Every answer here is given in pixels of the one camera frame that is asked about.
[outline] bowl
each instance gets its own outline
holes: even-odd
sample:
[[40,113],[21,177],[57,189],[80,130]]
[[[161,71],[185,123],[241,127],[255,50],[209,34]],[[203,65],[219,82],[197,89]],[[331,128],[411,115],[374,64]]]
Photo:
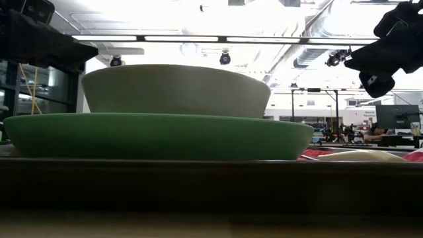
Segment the bowl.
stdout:
[[91,112],[192,114],[262,118],[269,87],[221,69],[187,65],[125,65],[82,79]]

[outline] yellow cable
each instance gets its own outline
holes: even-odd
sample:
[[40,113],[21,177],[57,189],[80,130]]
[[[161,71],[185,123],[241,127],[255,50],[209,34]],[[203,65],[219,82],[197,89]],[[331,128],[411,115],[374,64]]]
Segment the yellow cable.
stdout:
[[38,76],[38,67],[35,68],[35,77],[34,77],[34,89],[32,92],[32,109],[31,109],[31,115],[34,115],[34,108],[35,108],[35,89],[37,85],[37,76]]
[[38,112],[40,114],[42,114],[40,108],[38,107],[37,103],[35,102],[35,98],[34,98],[35,95],[33,95],[32,92],[31,92],[31,89],[30,89],[29,84],[28,84],[28,79],[26,79],[24,68],[22,67],[22,64],[21,63],[19,64],[19,67],[20,67],[20,72],[22,73],[22,76],[24,77],[26,88],[28,89],[29,95],[32,97],[32,103],[35,104],[35,106],[37,107]]

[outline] black equipment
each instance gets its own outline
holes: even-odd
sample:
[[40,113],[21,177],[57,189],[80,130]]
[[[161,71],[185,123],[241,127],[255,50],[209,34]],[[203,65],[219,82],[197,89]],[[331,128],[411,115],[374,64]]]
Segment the black equipment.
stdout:
[[231,56],[229,56],[229,52],[223,52],[220,56],[220,64],[221,65],[227,65],[231,63]]
[[377,123],[384,129],[411,129],[412,122],[420,122],[417,105],[376,105]]
[[381,97],[395,86],[392,75],[398,69],[413,73],[423,65],[423,16],[418,14],[422,8],[423,0],[399,3],[374,28],[380,39],[352,52],[352,59],[344,62],[360,71],[360,81],[371,97]]
[[346,61],[346,58],[351,56],[351,46],[348,50],[335,50],[329,53],[329,58],[325,62],[327,66],[337,66],[339,63]]
[[110,66],[115,67],[121,65],[125,65],[125,62],[122,61],[122,56],[113,56],[112,61],[110,61]]
[[54,5],[47,0],[0,0],[0,60],[80,73],[98,55],[92,46],[50,27]]

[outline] ceiling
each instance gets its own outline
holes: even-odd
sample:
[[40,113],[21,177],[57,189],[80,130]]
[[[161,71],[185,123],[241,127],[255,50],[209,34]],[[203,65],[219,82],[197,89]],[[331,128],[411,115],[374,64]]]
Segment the ceiling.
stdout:
[[[352,0],[50,0],[56,6],[52,26],[66,34],[191,34],[222,36],[309,36],[374,38],[373,27],[395,7],[390,1]],[[352,88],[358,72],[327,67],[325,46],[96,43],[99,59],[122,54],[127,64],[178,63],[243,73],[275,89]],[[220,65],[223,51],[231,56]],[[397,89],[423,89],[416,72],[398,72]]]

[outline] fluorescent light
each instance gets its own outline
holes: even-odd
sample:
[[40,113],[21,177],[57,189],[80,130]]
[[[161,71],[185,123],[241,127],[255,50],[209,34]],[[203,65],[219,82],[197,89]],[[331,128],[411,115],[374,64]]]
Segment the fluorescent light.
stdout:
[[298,38],[253,38],[253,37],[228,37],[228,42],[270,42],[270,43],[284,43],[284,44],[297,44]]
[[366,46],[375,42],[377,39],[350,39],[350,38],[327,38],[327,39],[309,39],[309,44],[350,44]]
[[137,41],[137,36],[90,36],[90,35],[76,35],[72,36],[77,40],[82,41],[107,41],[107,42],[119,42],[119,41]]
[[217,42],[217,37],[215,36],[146,36],[146,41],[192,41],[192,42]]

